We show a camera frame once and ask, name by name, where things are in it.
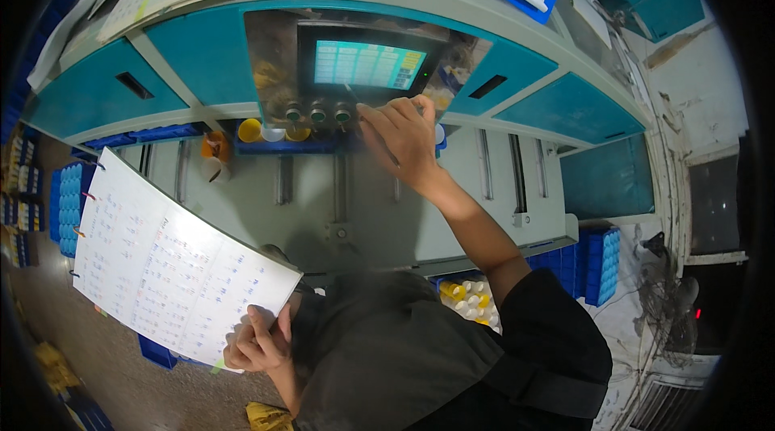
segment display screen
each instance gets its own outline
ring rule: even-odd
[[[426,55],[381,44],[318,40],[315,83],[410,89]]]

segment finger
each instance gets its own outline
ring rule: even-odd
[[[392,99],[387,104],[395,108],[396,111],[403,115],[407,120],[415,122],[421,118],[420,114],[417,113],[417,108],[409,98],[403,97]]]
[[[436,104],[425,95],[417,95],[412,98],[412,106],[420,105],[422,107],[422,118],[429,122],[436,121]]]
[[[260,360],[264,358],[264,351],[256,345],[253,341],[255,337],[255,330],[252,325],[243,326],[237,336],[237,349],[239,349],[245,357],[253,360]]]
[[[223,363],[231,369],[247,369],[251,362],[236,346],[227,345],[223,349]]]
[[[389,119],[396,128],[401,128],[407,122],[406,117],[401,115],[392,105],[385,105],[378,110],[382,112],[384,116],[387,116],[387,119]]]
[[[382,137],[393,135],[398,131],[392,121],[390,121],[381,111],[373,109],[363,103],[358,103],[356,109],[358,110],[358,115],[371,123],[371,126],[373,126]]]
[[[291,303],[286,303],[277,314],[277,329],[287,343],[291,343]]]
[[[256,342],[258,343],[258,347],[260,347],[261,353],[276,355],[277,348],[274,346],[274,340],[272,340],[269,329],[266,328],[266,322],[256,308],[256,305],[248,305],[247,316],[250,317],[250,323],[253,325],[253,334],[256,337]]]
[[[388,150],[377,138],[377,131],[368,122],[360,122],[360,129],[363,131],[363,142],[369,147],[369,150],[377,158],[377,161],[393,175],[398,174],[398,167],[393,163]]]

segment stylus pen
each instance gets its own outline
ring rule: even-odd
[[[355,101],[356,104],[360,103],[360,100],[358,99],[358,95],[355,94],[355,92],[350,87],[350,85],[345,83],[344,84],[344,88],[347,90],[347,92],[350,94],[350,96],[353,97],[353,100]],[[393,155],[393,152],[390,152],[390,149],[387,148],[388,145],[385,144],[385,139],[382,138],[382,135],[380,135],[379,132],[377,132],[376,129],[374,129],[374,135],[377,136],[377,141],[380,143],[382,148],[385,149],[385,151],[387,152],[387,155],[390,157],[390,160],[393,162],[393,165],[395,165],[396,167],[401,167],[401,165],[398,164],[398,159],[395,157],[395,155]]]

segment person's arm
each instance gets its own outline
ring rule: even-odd
[[[266,371],[274,382],[291,417],[295,418],[302,403],[302,387],[296,379],[291,359],[291,304],[286,303],[277,315],[271,331],[255,305],[248,305],[250,325],[239,331],[223,349],[223,361],[228,368],[248,372]]]
[[[415,105],[422,106],[421,116]],[[358,113],[367,146],[391,174],[439,208],[466,255],[487,277],[500,307],[530,267],[509,235],[436,162],[433,102],[422,95],[396,98],[379,109],[359,104]]]

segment cable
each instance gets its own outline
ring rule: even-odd
[[[598,316],[598,315],[600,315],[601,313],[603,313],[603,311],[604,311],[606,308],[608,308],[609,306],[613,305],[613,304],[614,304],[614,303],[616,303],[617,301],[619,301],[619,300],[621,300],[621,299],[625,298],[625,296],[627,296],[627,295],[630,295],[630,294],[632,294],[632,293],[635,293],[637,290],[640,290],[640,288],[637,288],[637,289],[634,289],[634,290],[630,290],[630,291],[626,292],[624,295],[622,295],[622,296],[620,296],[619,298],[617,298],[616,300],[614,300],[614,301],[609,301],[608,303],[606,303],[606,304],[605,304],[605,306],[604,306],[603,308],[601,308],[599,312],[595,313],[595,316],[593,316],[593,317],[592,317],[592,321],[594,322],[594,321],[595,321],[595,319],[597,318],[597,316]]]

